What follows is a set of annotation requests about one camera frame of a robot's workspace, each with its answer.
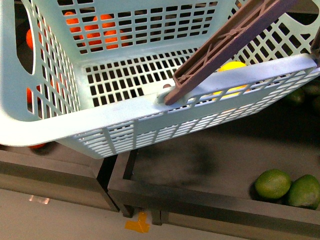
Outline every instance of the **yellow fruit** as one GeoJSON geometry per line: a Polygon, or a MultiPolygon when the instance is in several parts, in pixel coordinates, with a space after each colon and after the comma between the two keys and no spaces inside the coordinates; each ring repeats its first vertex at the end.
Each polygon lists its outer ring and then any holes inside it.
{"type": "Polygon", "coordinates": [[[254,183],[257,193],[265,199],[283,197],[289,191],[290,186],[290,176],[279,169],[263,172],[254,183]]]}
{"type": "MultiPolygon", "coordinates": [[[[222,67],[220,67],[218,69],[218,72],[223,72],[223,71],[227,71],[227,70],[231,70],[231,69],[238,69],[238,68],[242,68],[242,67],[245,67],[247,66],[245,63],[243,62],[240,62],[240,61],[230,61],[228,63],[226,63],[225,65],[223,65],[222,67]]],[[[237,86],[237,87],[233,87],[231,89],[229,89],[229,92],[232,92],[232,91],[235,91],[235,90],[239,90],[239,89],[243,89],[245,88],[246,85],[243,85],[243,86],[237,86]]],[[[221,94],[222,91],[216,91],[213,93],[213,95],[219,95],[221,94]]],[[[238,93],[232,93],[232,94],[229,94],[228,96],[233,96],[233,95],[238,95],[238,93]]]]}
{"type": "Polygon", "coordinates": [[[225,65],[223,65],[222,67],[220,67],[218,69],[218,72],[223,72],[223,71],[227,71],[227,70],[231,70],[231,69],[238,69],[238,68],[242,68],[245,66],[247,66],[247,65],[243,62],[230,61],[230,62],[226,63],[225,65]]]}

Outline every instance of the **orange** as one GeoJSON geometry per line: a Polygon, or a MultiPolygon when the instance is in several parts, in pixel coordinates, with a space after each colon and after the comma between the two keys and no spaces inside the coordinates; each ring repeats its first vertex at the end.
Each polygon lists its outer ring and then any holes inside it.
{"type": "MultiPolygon", "coordinates": [[[[65,16],[69,16],[69,15],[75,15],[75,13],[71,12],[71,11],[67,11],[65,14],[65,16]]],[[[66,20],[66,24],[68,25],[73,25],[73,24],[78,24],[79,20],[78,18],[70,18],[66,20]]],[[[81,32],[81,28],[79,26],[77,27],[70,27],[70,32],[71,33],[77,33],[77,32],[81,32]]]]}
{"type": "MultiPolygon", "coordinates": [[[[36,86],[36,89],[40,92],[40,86],[36,86]]],[[[27,88],[26,89],[26,102],[28,104],[32,104],[32,92],[30,90],[30,88],[27,88]]]]}
{"type": "Polygon", "coordinates": [[[33,49],[34,49],[34,43],[32,42],[31,29],[29,29],[29,30],[26,32],[25,39],[26,39],[26,44],[28,45],[28,47],[29,47],[31,50],[33,50],[33,49]]]}
{"type": "Polygon", "coordinates": [[[46,143],[41,143],[41,144],[38,144],[38,145],[34,145],[34,146],[28,146],[28,148],[30,149],[39,149],[39,148],[42,148],[46,145],[46,143]]]}
{"type": "MultiPolygon", "coordinates": [[[[110,16],[109,14],[104,14],[104,15],[101,15],[101,20],[108,20],[108,19],[113,19],[112,16],[110,16]]],[[[107,23],[102,23],[102,28],[106,29],[106,28],[111,28],[111,27],[115,27],[116,26],[116,23],[113,21],[113,22],[107,22],[107,23]]]]}
{"type": "MultiPolygon", "coordinates": [[[[115,35],[117,34],[117,31],[116,30],[110,30],[110,31],[107,31],[104,35],[105,36],[109,36],[109,35],[115,35]]],[[[121,40],[126,40],[128,39],[127,36],[122,36],[121,37],[121,40]]],[[[113,43],[113,42],[116,42],[118,41],[118,38],[117,37],[110,37],[110,38],[106,38],[105,39],[105,43],[108,44],[108,43],[113,43]]],[[[128,42],[125,42],[125,43],[122,43],[121,46],[122,47],[125,47],[125,46],[128,46],[129,43],[128,42]]],[[[114,45],[108,45],[106,46],[106,49],[116,49],[118,48],[118,44],[114,44],[114,45]]]]}
{"type": "MultiPolygon", "coordinates": [[[[104,15],[101,15],[101,20],[108,20],[108,19],[113,19],[112,16],[110,16],[109,14],[104,14],[104,15]]],[[[93,18],[93,22],[96,22],[98,21],[98,18],[97,16],[94,16],[93,18]]],[[[105,28],[110,28],[110,27],[115,27],[116,24],[115,22],[107,22],[107,23],[102,23],[102,27],[105,29],[105,28]]],[[[84,29],[86,31],[89,31],[89,30],[95,30],[95,29],[98,29],[99,26],[97,24],[94,24],[94,25],[89,25],[89,26],[85,26],[84,29]]]]}

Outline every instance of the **lime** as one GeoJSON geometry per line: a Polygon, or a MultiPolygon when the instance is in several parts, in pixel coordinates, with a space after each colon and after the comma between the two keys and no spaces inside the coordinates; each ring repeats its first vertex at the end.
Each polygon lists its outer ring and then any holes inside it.
{"type": "Polygon", "coordinates": [[[265,199],[279,199],[283,197],[288,192],[290,186],[290,176],[279,169],[263,172],[254,183],[257,193],[265,199]]]}
{"type": "Polygon", "coordinates": [[[320,96],[317,96],[315,99],[312,100],[311,106],[314,114],[320,116],[320,96]]]}
{"type": "Polygon", "coordinates": [[[301,106],[305,102],[305,93],[301,88],[298,88],[283,99],[291,106],[301,106]]]}
{"type": "Polygon", "coordinates": [[[315,210],[319,203],[320,184],[314,176],[304,175],[290,187],[287,199],[289,206],[315,210]]]}

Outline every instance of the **gray floor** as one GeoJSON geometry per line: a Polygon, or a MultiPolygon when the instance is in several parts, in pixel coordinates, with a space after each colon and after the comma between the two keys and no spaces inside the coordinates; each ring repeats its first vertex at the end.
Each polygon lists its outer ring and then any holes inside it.
{"type": "Polygon", "coordinates": [[[163,224],[148,233],[125,229],[121,213],[63,201],[29,201],[30,195],[0,189],[0,238],[6,240],[241,240],[163,224]]]}

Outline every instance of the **rectangular hole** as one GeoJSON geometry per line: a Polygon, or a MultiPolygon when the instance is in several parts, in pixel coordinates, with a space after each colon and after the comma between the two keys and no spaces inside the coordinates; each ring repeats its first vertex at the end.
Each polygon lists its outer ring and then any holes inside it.
{"type": "Polygon", "coordinates": [[[86,13],[94,13],[96,12],[94,7],[84,7],[84,8],[79,8],[81,14],[86,14],[86,13]]]}
{"type": "Polygon", "coordinates": [[[188,18],[191,16],[191,12],[180,13],[180,18],[188,18]]]}
{"type": "Polygon", "coordinates": [[[142,84],[147,84],[147,80],[146,80],[146,77],[144,75],[141,75],[140,79],[141,79],[142,84]]]}
{"type": "Polygon", "coordinates": [[[103,80],[108,80],[108,75],[105,71],[102,72],[102,78],[103,78],[103,80]]]}
{"type": "Polygon", "coordinates": [[[191,33],[190,33],[190,36],[197,36],[197,35],[199,35],[199,34],[200,34],[199,31],[195,31],[195,32],[191,32],[191,33]]]}
{"type": "Polygon", "coordinates": [[[99,94],[103,94],[105,92],[102,84],[98,85],[98,91],[99,91],[99,94]]]}
{"type": "Polygon", "coordinates": [[[275,45],[269,39],[265,42],[265,44],[271,51],[273,51],[276,48],[275,45]]]}
{"type": "Polygon", "coordinates": [[[107,104],[107,98],[105,96],[102,96],[100,98],[102,105],[106,105],[107,104]]]}
{"type": "Polygon", "coordinates": [[[163,39],[164,40],[169,40],[169,39],[174,39],[175,38],[175,36],[165,36],[163,39]]]}
{"type": "Polygon", "coordinates": [[[161,31],[152,31],[150,34],[151,34],[151,36],[160,35],[161,31]]]}
{"type": "Polygon", "coordinates": [[[160,40],[161,40],[161,37],[156,37],[156,38],[151,38],[150,42],[153,43],[153,42],[158,42],[160,40]]]}
{"type": "Polygon", "coordinates": [[[260,51],[266,58],[269,56],[269,53],[263,46],[260,48],[260,51]]]}
{"type": "Polygon", "coordinates": [[[153,83],[154,82],[154,79],[153,79],[151,74],[148,74],[147,78],[148,78],[149,83],[153,83]]]}
{"type": "Polygon", "coordinates": [[[186,27],[179,27],[178,32],[182,32],[182,31],[188,31],[188,27],[187,26],[186,27]]]}
{"type": "Polygon", "coordinates": [[[100,106],[98,98],[93,98],[92,100],[93,100],[93,106],[95,107],[100,106]]]}
{"type": "Polygon", "coordinates": [[[118,86],[118,83],[116,81],[112,82],[112,86],[113,86],[114,90],[119,90],[119,86],[118,86]]]}
{"type": "Polygon", "coordinates": [[[154,79],[155,79],[157,82],[161,81],[161,79],[160,79],[160,77],[159,77],[159,75],[158,75],[157,72],[153,73],[153,76],[154,76],[154,79]]]}
{"type": "Polygon", "coordinates": [[[101,82],[101,78],[100,78],[100,74],[99,73],[94,74],[94,76],[95,76],[95,81],[96,82],[101,82]]]}
{"type": "Polygon", "coordinates": [[[117,74],[118,78],[122,78],[122,73],[121,73],[120,69],[116,70],[116,74],[117,74]]]}
{"type": "Polygon", "coordinates": [[[106,89],[106,91],[107,91],[108,93],[112,91],[111,85],[110,85],[109,82],[105,83],[104,86],[105,86],[105,89],[106,89]]]}
{"type": "Polygon", "coordinates": [[[162,64],[163,64],[163,67],[164,67],[164,68],[168,68],[168,67],[169,67],[168,64],[167,64],[167,62],[166,62],[165,60],[162,61],[162,64]]]}
{"type": "Polygon", "coordinates": [[[152,8],[152,9],[150,10],[150,12],[151,12],[152,14],[162,13],[162,11],[163,11],[163,8],[162,8],[162,7],[152,8]]]}
{"type": "Polygon", "coordinates": [[[126,79],[126,83],[127,83],[127,85],[128,85],[129,87],[133,87],[133,86],[134,86],[133,83],[132,83],[131,78],[127,78],[127,79],[126,79]]]}
{"type": "Polygon", "coordinates": [[[136,44],[146,44],[147,40],[140,40],[140,41],[136,41],[136,44]]]}
{"type": "Polygon", "coordinates": [[[207,14],[214,14],[215,10],[214,9],[209,9],[208,11],[206,11],[207,14]]]}
{"type": "Polygon", "coordinates": [[[125,88],[126,88],[126,84],[125,84],[125,81],[124,81],[123,79],[120,80],[119,83],[120,83],[120,87],[121,87],[122,89],[125,89],[125,88]]]}
{"type": "Polygon", "coordinates": [[[117,92],[117,93],[115,94],[115,97],[116,97],[116,100],[117,100],[118,102],[122,101],[122,97],[121,97],[121,94],[120,94],[119,92],[117,92]]]}
{"type": "Polygon", "coordinates": [[[203,21],[203,18],[195,18],[192,20],[192,23],[201,23],[203,21]]]}
{"type": "Polygon", "coordinates": [[[195,11],[194,13],[193,13],[193,16],[199,16],[199,15],[203,15],[203,14],[205,14],[205,11],[195,11]]]}
{"type": "Polygon", "coordinates": [[[38,116],[39,118],[43,119],[43,113],[42,113],[42,100],[40,99],[40,101],[38,101],[38,116]]]}
{"type": "Polygon", "coordinates": [[[290,54],[290,52],[292,53],[292,50],[290,49],[290,47],[286,43],[283,44],[281,48],[284,50],[284,52],[286,54],[290,54]]]}
{"type": "Polygon", "coordinates": [[[93,84],[94,83],[94,78],[92,77],[92,75],[88,75],[87,78],[88,78],[89,84],[93,84]]]}
{"type": "Polygon", "coordinates": [[[147,10],[146,9],[134,11],[134,15],[136,15],[136,16],[145,15],[145,14],[147,14],[147,10]]]}
{"type": "Polygon", "coordinates": [[[164,30],[164,33],[165,34],[171,34],[171,33],[174,33],[176,30],[174,28],[171,28],[171,29],[166,29],[164,30]]]}
{"type": "Polygon", "coordinates": [[[147,22],[147,18],[146,18],[146,17],[144,17],[144,18],[137,18],[137,19],[134,20],[134,22],[135,22],[136,24],[146,23],[146,22],[147,22]]]}
{"type": "Polygon", "coordinates": [[[139,79],[138,79],[138,77],[134,77],[133,78],[133,81],[134,81],[134,84],[136,85],[136,86],[139,86],[140,85],[140,82],[139,82],[139,79]]]}
{"type": "Polygon", "coordinates": [[[167,12],[177,11],[178,6],[167,6],[165,9],[167,12]]]}
{"type": "Polygon", "coordinates": [[[189,23],[190,23],[190,20],[182,20],[182,21],[179,21],[179,25],[189,24],[189,23]]]}
{"type": "Polygon", "coordinates": [[[125,100],[130,98],[128,91],[124,91],[123,92],[123,97],[124,97],[125,100]]]}
{"type": "Polygon", "coordinates": [[[136,97],[137,97],[136,91],[135,91],[134,89],[131,89],[131,90],[130,90],[130,93],[131,93],[131,96],[132,96],[133,98],[136,98],[136,97]]]}
{"type": "Polygon", "coordinates": [[[91,86],[90,87],[90,91],[91,91],[91,95],[92,96],[97,95],[97,91],[96,91],[96,87],[95,86],[91,86]]]}
{"type": "Polygon", "coordinates": [[[150,18],[150,21],[154,22],[154,21],[160,21],[162,20],[162,16],[152,16],[150,18]]]}
{"type": "Polygon", "coordinates": [[[165,15],[165,19],[176,19],[176,18],[177,18],[177,14],[165,15]]]}
{"type": "Polygon", "coordinates": [[[181,6],[181,10],[187,10],[187,9],[192,9],[192,4],[182,5],[181,6]]]}
{"type": "Polygon", "coordinates": [[[115,79],[116,78],[114,71],[110,70],[109,74],[110,74],[110,78],[111,79],[115,79]]]}
{"type": "Polygon", "coordinates": [[[200,28],[201,28],[201,25],[195,25],[191,27],[191,30],[200,29],[200,28]]]}
{"type": "Polygon", "coordinates": [[[186,36],[188,36],[187,33],[183,33],[183,34],[178,34],[176,37],[179,38],[185,38],[186,36]]]}
{"type": "Polygon", "coordinates": [[[282,42],[282,38],[279,36],[277,32],[272,33],[272,37],[278,44],[282,42]]]}
{"type": "Polygon", "coordinates": [[[60,6],[66,6],[66,5],[73,5],[74,4],[73,0],[57,0],[57,2],[58,2],[58,4],[60,6]]]}
{"type": "Polygon", "coordinates": [[[132,23],[131,20],[119,21],[120,26],[130,25],[131,23],[132,23]]]}
{"type": "Polygon", "coordinates": [[[206,3],[196,3],[195,4],[195,8],[198,9],[198,8],[205,8],[206,7],[206,3]]]}
{"type": "Polygon", "coordinates": [[[125,11],[125,12],[119,12],[118,13],[118,18],[125,18],[125,17],[130,17],[131,12],[130,11],[125,11]]]}
{"type": "Polygon", "coordinates": [[[166,73],[168,74],[168,77],[169,77],[170,79],[173,78],[173,74],[172,74],[172,72],[171,72],[170,70],[167,70],[166,73]]]}
{"type": "Polygon", "coordinates": [[[139,34],[136,34],[135,37],[136,38],[143,38],[143,37],[146,37],[147,36],[147,33],[144,32],[144,33],[139,33],[139,34]]]}
{"type": "Polygon", "coordinates": [[[108,95],[108,99],[109,99],[109,103],[111,103],[111,104],[116,102],[115,98],[112,94],[108,95]]]}
{"type": "Polygon", "coordinates": [[[144,25],[144,26],[136,26],[135,27],[135,30],[136,31],[141,31],[141,30],[146,30],[147,29],[147,26],[146,25],[144,25]]]}
{"type": "Polygon", "coordinates": [[[137,90],[138,90],[139,96],[143,96],[144,95],[144,91],[142,90],[141,87],[139,87],[137,90]]]}
{"type": "Polygon", "coordinates": [[[152,29],[162,28],[162,24],[161,24],[161,23],[151,24],[151,25],[150,25],[150,28],[152,28],[152,29]]]}

